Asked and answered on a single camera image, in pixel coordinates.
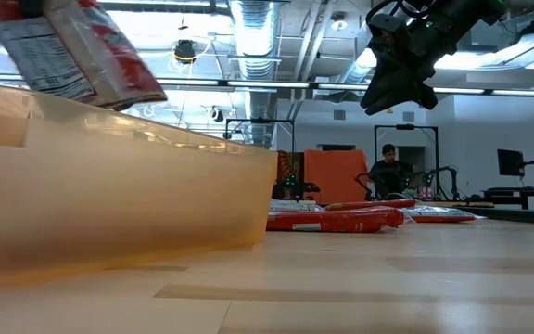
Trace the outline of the silver ventilation duct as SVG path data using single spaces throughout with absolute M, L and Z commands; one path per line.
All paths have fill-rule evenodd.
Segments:
M 236 53 L 245 59 L 239 61 L 243 80 L 273 81 L 276 63 L 272 58 L 276 51 L 280 6 L 271 1 L 229 0 L 235 22 Z M 275 106 L 272 93 L 249 91 L 245 97 L 246 116 L 249 119 L 274 119 Z M 272 144 L 273 126 L 250 124 L 250 144 L 269 148 Z

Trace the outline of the orange panel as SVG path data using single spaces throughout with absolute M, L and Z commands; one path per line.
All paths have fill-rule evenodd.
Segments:
M 320 189 L 307 195 L 321 205 L 363 201 L 366 192 L 354 178 L 366 167 L 362 150 L 305 150 L 304 181 Z

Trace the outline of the black background robot station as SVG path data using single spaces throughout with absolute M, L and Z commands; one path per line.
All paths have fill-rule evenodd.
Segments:
M 304 179 L 304 153 L 277 151 L 277 175 L 272 198 L 280 200 L 315 200 L 321 189 Z

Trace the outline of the black desk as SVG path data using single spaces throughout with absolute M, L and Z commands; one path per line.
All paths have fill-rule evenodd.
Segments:
M 522 210 L 529 209 L 529 199 L 534 197 L 532 187 L 495 187 L 483 191 L 487 202 L 498 205 L 517 205 Z

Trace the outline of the translucent orange plastic basket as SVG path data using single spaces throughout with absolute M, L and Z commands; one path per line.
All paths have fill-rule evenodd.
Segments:
M 264 148 L 0 86 L 0 287 L 262 240 Z

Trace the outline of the long LED light bar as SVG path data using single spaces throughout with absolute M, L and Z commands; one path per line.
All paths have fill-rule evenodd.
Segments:
M 244 87 L 244 88 L 267 88 L 267 89 L 304 89 L 304 90 L 335 90 L 335 91 L 366 91 L 366 84 L 349 83 L 317 83 L 317 82 L 274 82 L 274 81 L 245 81 L 224 79 L 180 79 L 159 78 L 158 82 L 163 86 L 199 86 L 199 87 Z M 534 90 L 530 89 L 490 89 L 490 88 L 461 88 L 461 87 L 433 87 L 436 94 L 444 95 L 468 95 L 468 96 L 516 96 L 534 97 Z

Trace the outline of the black monitor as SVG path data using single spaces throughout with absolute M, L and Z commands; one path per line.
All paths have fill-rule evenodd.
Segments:
M 524 176 L 524 158 L 521 151 L 498 149 L 499 175 Z

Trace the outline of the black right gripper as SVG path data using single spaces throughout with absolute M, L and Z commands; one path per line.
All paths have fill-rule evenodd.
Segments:
M 367 115 L 406 101 L 425 109 L 437 106 L 433 88 L 423 82 L 436 74 L 434 65 L 413 53 L 409 43 L 409 36 L 391 32 L 381 32 L 372 38 L 375 74 L 360 103 Z M 416 79 L 408 79 L 404 72 Z

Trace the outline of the black aluminium table frame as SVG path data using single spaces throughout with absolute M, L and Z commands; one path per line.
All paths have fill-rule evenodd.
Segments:
M 464 211 L 492 220 L 534 224 L 532 210 L 505 210 L 495 208 L 465 207 Z

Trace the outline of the person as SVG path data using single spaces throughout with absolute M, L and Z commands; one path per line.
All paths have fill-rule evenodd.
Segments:
M 390 194 L 403 193 L 408 187 L 407 181 L 413 175 L 414 167 L 397 159 L 396 147 L 392 144 L 382 147 L 382 155 L 383 159 L 371 167 L 368 177 L 374 183 L 377 195 L 386 199 Z

